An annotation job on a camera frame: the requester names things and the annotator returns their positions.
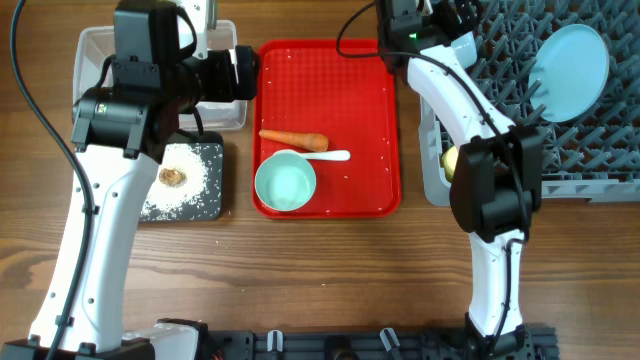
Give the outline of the brown food scrap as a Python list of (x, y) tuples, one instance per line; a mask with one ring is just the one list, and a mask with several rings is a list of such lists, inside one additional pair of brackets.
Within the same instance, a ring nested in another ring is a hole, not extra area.
[(179, 169), (163, 168), (158, 174), (158, 180), (161, 184), (167, 187), (176, 188), (182, 186), (186, 182), (187, 176)]

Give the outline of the orange carrot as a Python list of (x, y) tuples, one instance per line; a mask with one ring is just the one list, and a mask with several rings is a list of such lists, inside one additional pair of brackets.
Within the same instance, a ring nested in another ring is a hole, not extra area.
[(276, 130), (260, 130), (263, 139), (291, 145), (312, 152), (324, 152), (329, 148), (329, 139), (317, 133), (295, 133)]

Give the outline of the green bowl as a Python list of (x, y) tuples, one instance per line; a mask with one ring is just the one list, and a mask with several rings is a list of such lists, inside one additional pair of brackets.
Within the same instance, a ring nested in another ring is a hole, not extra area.
[(259, 200), (280, 212), (302, 208), (313, 197), (316, 185), (316, 172), (310, 162), (286, 152), (267, 158), (254, 178), (254, 191)]

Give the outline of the light blue plate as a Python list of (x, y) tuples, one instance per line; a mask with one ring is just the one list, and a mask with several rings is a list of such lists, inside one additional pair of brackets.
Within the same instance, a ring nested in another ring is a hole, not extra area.
[(570, 121), (591, 108), (609, 75), (609, 52), (593, 28), (572, 24), (554, 32), (540, 47), (529, 73), (533, 108), (552, 123)]

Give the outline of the white plastic spoon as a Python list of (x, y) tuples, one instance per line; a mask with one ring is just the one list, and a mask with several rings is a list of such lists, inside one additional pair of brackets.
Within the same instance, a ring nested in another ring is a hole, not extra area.
[(277, 154), (292, 154), (304, 158), (306, 160), (319, 160), (319, 161), (348, 161), (351, 158), (351, 153), (347, 150), (334, 150), (325, 152), (308, 152), (302, 153), (292, 149), (283, 149), (275, 152)]

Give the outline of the yellow cup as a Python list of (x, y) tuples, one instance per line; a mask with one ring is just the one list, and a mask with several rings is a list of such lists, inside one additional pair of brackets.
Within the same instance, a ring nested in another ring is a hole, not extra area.
[(440, 162), (444, 170), (445, 179), (451, 183), (455, 174), (455, 168), (458, 159), (458, 149), (456, 146), (450, 147), (441, 156)]

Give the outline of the light blue bowl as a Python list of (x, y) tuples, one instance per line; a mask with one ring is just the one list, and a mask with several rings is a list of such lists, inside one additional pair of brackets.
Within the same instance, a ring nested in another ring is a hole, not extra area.
[(463, 68), (467, 69), (476, 63), (478, 54), (472, 31), (452, 41), (451, 48)]

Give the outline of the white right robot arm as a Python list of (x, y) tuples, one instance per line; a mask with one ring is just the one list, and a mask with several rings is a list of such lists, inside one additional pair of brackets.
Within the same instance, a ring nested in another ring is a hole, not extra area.
[(502, 114), (471, 79), (477, 1), (380, 0), (379, 55), (445, 127), (458, 157), (449, 204), (472, 251), (467, 312), (480, 350), (506, 353), (523, 332), (519, 272), (531, 218), (541, 205), (543, 136)]

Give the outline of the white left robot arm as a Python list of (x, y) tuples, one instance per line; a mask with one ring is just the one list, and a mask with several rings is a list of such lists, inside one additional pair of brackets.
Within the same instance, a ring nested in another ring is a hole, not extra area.
[(75, 176), (48, 294), (5, 359), (218, 359), (206, 324), (179, 319), (127, 333), (126, 273), (141, 210), (183, 114), (257, 93), (252, 48), (212, 50), (213, 1), (122, 1), (114, 52), (74, 103), (60, 148)]

